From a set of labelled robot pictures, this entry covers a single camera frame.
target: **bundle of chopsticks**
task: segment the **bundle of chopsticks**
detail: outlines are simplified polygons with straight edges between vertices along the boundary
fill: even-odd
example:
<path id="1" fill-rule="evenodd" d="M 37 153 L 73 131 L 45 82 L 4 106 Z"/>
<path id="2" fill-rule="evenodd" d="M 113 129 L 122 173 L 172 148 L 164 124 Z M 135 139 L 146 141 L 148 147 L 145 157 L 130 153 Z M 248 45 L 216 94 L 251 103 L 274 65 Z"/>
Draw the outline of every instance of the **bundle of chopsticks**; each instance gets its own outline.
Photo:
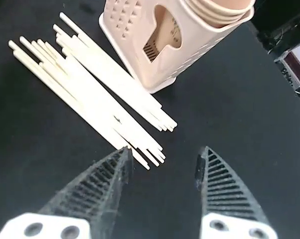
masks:
<path id="1" fill-rule="evenodd" d="M 77 33 L 70 37 L 57 25 L 53 26 L 57 32 L 56 42 L 65 57 L 48 42 L 39 39 L 30 43 L 23 36 L 19 39 L 21 44 L 40 62 L 37 64 L 9 41 L 14 56 L 116 149 L 132 148 L 134 158 L 147 170 L 150 169 L 147 161 L 136 149 L 155 166 L 164 163 L 162 147 L 95 77 L 158 130 L 173 131 L 177 123 L 72 20 L 64 13 L 60 18 Z"/>

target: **black table surface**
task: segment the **black table surface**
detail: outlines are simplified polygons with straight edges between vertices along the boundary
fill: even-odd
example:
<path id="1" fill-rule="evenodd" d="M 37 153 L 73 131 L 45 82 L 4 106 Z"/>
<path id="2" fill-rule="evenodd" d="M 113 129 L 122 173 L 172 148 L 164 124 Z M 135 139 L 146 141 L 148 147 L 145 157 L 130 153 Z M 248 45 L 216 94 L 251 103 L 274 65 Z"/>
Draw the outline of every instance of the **black table surface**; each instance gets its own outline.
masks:
<path id="1" fill-rule="evenodd" d="M 0 228 L 114 151 L 14 59 L 7 41 L 54 42 L 52 25 L 65 26 L 64 11 L 119 61 L 98 25 L 103 4 L 0 1 Z M 178 127 L 159 132 L 129 110 L 163 146 L 166 163 L 150 171 L 135 164 L 113 238 L 198 238 L 194 169 L 204 145 L 236 170 L 281 239 L 300 238 L 300 100 L 246 25 L 154 96 Z"/>

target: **stacked cup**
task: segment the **stacked cup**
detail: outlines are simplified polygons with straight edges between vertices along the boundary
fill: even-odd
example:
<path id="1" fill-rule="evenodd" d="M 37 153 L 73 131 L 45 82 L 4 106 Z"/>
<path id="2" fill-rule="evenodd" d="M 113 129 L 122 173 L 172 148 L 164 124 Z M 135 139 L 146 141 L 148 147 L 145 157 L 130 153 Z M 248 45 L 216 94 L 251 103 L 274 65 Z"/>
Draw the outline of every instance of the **stacked cup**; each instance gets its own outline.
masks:
<path id="1" fill-rule="evenodd" d="M 255 0 L 185 0 L 206 23 L 221 28 L 240 20 Z"/>

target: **plastic utensil holder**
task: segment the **plastic utensil holder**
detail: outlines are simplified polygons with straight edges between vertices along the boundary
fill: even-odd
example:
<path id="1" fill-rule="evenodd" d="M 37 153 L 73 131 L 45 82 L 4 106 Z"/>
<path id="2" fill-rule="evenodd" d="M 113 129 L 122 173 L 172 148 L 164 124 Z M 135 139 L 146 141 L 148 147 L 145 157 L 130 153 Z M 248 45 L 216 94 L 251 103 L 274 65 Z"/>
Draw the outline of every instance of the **plastic utensil holder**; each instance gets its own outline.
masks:
<path id="1" fill-rule="evenodd" d="M 172 29 L 162 35 L 164 18 L 172 15 Z M 185 0 L 106 0 L 99 24 L 134 79 L 150 93 L 174 83 L 176 77 L 254 14 L 251 8 L 240 20 L 215 28 L 198 17 Z M 157 35 L 181 41 L 160 52 Z"/>

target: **screw hole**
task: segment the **screw hole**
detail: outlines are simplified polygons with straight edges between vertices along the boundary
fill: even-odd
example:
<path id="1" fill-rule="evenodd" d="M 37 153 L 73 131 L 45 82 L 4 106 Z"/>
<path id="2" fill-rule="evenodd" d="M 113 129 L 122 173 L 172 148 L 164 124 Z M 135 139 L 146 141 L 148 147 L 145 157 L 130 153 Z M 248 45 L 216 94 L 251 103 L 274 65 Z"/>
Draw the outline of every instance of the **screw hole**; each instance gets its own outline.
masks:
<path id="1" fill-rule="evenodd" d="M 42 230 L 42 223 L 33 223 L 30 224 L 24 231 L 26 237 L 33 237 L 38 235 Z"/>
<path id="2" fill-rule="evenodd" d="M 62 239 L 76 239 L 79 236 L 79 228 L 76 226 L 69 226 L 66 227 L 61 232 L 61 238 Z"/>
<path id="3" fill-rule="evenodd" d="M 258 239 L 267 239 L 268 236 L 261 229 L 251 229 L 250 236 Z"/>
<path id="4" fill-rule="evenodd" d="M 210 222 L 210 227 L 218 231 L 228 231 L 227 226 L 222 221 L 213 220 Z"/>

